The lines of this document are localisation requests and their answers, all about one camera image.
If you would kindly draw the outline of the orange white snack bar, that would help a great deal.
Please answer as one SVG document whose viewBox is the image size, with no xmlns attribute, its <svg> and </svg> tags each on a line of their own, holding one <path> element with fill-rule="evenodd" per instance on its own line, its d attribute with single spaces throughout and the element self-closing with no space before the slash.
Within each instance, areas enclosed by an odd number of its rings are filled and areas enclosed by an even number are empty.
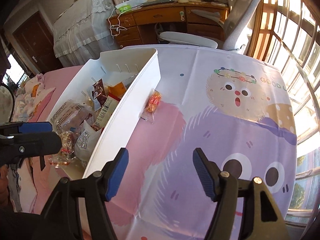
<svg viewBox="0 0 320 240">
<path fill-rule="evenodd" d="M 121 99 L 123 95 L 126 93 L 127 89 L 122 82 L 119 82 L 114 86 L 108 85 L 108 90 L 111 94 Z"/>
</svg>

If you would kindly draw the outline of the white plastic storage bin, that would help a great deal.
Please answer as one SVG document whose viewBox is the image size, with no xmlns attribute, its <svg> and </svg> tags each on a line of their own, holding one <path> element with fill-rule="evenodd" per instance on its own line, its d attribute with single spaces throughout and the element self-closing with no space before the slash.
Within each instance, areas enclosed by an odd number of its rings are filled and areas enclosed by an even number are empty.
<svg viewBox="0 0 320 240">
<path fill-rule="evenodd" d="M 86 169 L 82 171 L 74 164 L 62 168 L 71 180 L 86 178 L 94 171 L 101 170 L 106 162 L 115 158 L 120 148 L 127 145 L 149 96 L 161 79 L 157 49 L 132 46 L 105 51 L 100 54 L 99 59 L 88 60 L 62 92 L 48 115 L 47 120 L 50 121 L 67 100 L 83 103 L 88 96 L 87 88 L 95 81 L 103 80 L 109 85 L 116 85 L 133 75 L 136 78 L 111 115 Z"/>
</svg>

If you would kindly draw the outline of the large clear printed snack bag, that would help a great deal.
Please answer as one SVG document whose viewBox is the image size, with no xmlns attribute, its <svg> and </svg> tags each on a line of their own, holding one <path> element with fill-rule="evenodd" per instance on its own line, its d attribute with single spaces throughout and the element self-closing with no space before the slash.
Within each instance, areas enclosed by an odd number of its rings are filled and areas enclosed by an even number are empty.
<svg viewBox="0 0 320 240">
<path fill-rule="evenodd" d="M 51 117 L 50 122 L 57 133 L 77 129 L 84 120 L 92 117 L 92 108 L 85 103 L 67 100 Z"/>
</svg>

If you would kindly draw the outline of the white lace covered furniture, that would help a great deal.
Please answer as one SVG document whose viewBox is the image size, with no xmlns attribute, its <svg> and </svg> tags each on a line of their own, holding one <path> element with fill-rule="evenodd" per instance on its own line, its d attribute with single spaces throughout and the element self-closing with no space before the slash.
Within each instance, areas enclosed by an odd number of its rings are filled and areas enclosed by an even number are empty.
<svg viewBox="0 0 320 240">
<path fill-rule="evenodd" d="M 79 66 L 118 49 L 107 21 L 114 14 L 112 0 L 77 0 L 53 25 L 55 57 L 64 67 Z"/>
</svg>

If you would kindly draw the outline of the pink bed blanket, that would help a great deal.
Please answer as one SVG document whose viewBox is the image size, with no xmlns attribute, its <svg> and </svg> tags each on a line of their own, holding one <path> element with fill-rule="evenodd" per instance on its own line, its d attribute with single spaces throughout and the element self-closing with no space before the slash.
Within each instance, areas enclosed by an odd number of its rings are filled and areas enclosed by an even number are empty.
<svg viewBox="0 0 320 240">
<path fill-rule="evenodd" d="M 23 124 L 22 132 L 43 133 L 52 131 L 52 125 L 46 121 L 62 92 L 81 69 L 81 65 L 63 68 L 44 74 L 46 88 L 54 88 L 41 102 L 41 114 L 36 118 L 39 124 Z M 41 213 L 45 202 L 58 180 L 65 175 L 50 165 L 49 157 L 44 156 L 44 169 L 41 169 L 40 158 L 25 158 L 17 165 L 8 167 L 8 186 L 10 202 L 15 212 Z"/>
</svg>

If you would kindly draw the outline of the dark wooden door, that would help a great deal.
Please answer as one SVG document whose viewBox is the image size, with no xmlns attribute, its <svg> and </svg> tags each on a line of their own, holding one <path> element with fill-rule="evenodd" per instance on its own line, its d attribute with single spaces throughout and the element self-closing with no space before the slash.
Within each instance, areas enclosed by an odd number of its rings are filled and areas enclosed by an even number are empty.
<svg viewBox="0 0 320 240">
<path fill-rule="evenodd" d="M 55 57 L 54 39 L 40 12 L 24 21 L 13 36 L 27 57 L 42 74 L 63 68 Z"/>
</svg>

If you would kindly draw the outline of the small red orange snack pack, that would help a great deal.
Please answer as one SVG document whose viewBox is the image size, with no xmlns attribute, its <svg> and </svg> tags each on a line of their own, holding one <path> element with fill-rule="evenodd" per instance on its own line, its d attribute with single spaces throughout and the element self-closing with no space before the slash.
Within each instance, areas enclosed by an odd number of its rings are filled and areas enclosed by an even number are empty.
<svg viewBox="0 0 320 240">
<path fill-rule="evenodd" d="M 161 93 L 156 90 L 153 90 L 147 101 L 146 106 L 140 114 L 140 118 L 153 124 L 155 111 L 159 106 L 161 98 Z"/>
</svg>

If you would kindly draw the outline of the red white Coolatea packet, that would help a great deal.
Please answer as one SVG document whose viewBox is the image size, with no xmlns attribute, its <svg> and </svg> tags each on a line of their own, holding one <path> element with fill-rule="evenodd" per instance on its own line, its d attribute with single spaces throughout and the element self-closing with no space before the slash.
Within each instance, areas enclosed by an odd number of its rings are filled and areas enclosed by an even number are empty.
<svg viewBox="0 0 320 240">
<path fill-rule="evenodd" d="M 101 108 L 101 111 L 97 117 L 97 119 L 95 120 L 94 124 L 92 125 L 93 129 L 95 129 L 96 131 L 99 129 L 104 128 L 111 115 L 113 114 L 114 110 L 116 109 L 118 103 L 120 102 L 120 100 L 115 99 L 111 96 L 108 96 L 104 105 Z"/>
</svg>

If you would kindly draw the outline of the clear nut bar pack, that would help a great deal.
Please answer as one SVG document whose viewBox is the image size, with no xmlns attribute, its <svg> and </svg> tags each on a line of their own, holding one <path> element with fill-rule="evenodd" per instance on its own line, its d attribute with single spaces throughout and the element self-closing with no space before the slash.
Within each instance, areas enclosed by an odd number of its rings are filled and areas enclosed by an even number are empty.
<svg viewBox="0 0 320 240">
<path fill-rule="evenodd" d="M 61 149 L 57 154 L 54 154 L 49 158 L 50 165 L 56 167 L 67 166 L 75 158 L 75 134 L 72 131 L 65 131 L 60 133 L 59 136 L 62 143 Z"/>
</svg>

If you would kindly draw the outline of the grey office chair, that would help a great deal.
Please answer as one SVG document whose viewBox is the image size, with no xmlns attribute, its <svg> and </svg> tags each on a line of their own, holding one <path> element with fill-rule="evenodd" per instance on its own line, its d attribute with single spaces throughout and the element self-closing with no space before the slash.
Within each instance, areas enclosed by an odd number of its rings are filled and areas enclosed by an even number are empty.
<svg viewBox="0 0 320 240">
<path fill-rule="evenodd" d="M 193 34 L 165 31 L 160 33 L 160 38 L 174 44 L 185 44 L 208 48 L 217 48 L 243 54 L 248 44 L 248 24 L 253 17 L 261 0 L 236 0 L 227 19 L 222 21 L 216 12 L 193 9 L 194 15 L 207 18 L 217 23 L 225 36 L 224 41 Z"/>
</svg>

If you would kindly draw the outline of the wooden desk with drawers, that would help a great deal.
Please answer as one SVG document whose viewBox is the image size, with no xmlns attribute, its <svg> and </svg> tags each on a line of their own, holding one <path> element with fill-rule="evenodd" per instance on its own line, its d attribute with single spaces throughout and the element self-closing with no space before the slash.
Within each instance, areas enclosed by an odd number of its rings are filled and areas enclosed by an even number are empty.
<svg viewBox="0 0 320 240">
<path fill-rule="evenodd" d="M 163 3 L 132 9 L 108 18 L 110 31 L 118 46 L 157 44 L 163 31 L 176 31 L 224 40 L 223 29 L 215 22 L 194 15 L 193 9 L 216 12 L 222 21 L 229 8 L 210 2 Z"/>
</svg>

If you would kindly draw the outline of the brown white coffee sachet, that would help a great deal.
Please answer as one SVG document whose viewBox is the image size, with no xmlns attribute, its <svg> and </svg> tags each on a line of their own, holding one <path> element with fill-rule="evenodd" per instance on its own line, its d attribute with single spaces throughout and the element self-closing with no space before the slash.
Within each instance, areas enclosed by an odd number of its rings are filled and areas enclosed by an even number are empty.
<svg viewBox="0 0 320 240">
<path fill-rule="evenodd" d="M 100 79 L 87 89 L 89 98 L 93 102 L 93 110 L 97 111 L 104 105 L 107 95 L 104 90 L 103 80 Z"/>
</svg>

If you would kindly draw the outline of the green tissue pack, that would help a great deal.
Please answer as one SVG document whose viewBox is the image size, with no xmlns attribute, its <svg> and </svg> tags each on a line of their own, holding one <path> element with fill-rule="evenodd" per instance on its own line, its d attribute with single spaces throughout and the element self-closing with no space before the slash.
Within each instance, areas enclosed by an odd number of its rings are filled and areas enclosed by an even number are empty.
<svg viewBox="0 0 320 240">
<path fill-rule="evenodd" d="M 122 14 L 124 12 L 130 11 L 132 9 L 131 5 L 126 4 L 118 8 L 119 12 Z"/>
</svg>

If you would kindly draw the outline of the silver foil snack packet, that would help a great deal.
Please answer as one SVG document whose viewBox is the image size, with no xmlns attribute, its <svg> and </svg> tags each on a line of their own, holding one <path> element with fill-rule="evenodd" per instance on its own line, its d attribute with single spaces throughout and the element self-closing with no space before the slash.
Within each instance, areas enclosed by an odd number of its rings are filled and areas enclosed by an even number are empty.
<svg viewBox="0 0 320 240">
<path fill-rule="evenodd" d="M 74 154 L 81 161 L 88 162 L 100 138 L 101 129 L 95 130 L 84 121 L 81 134 L 76 140 Z"/>
</svg>

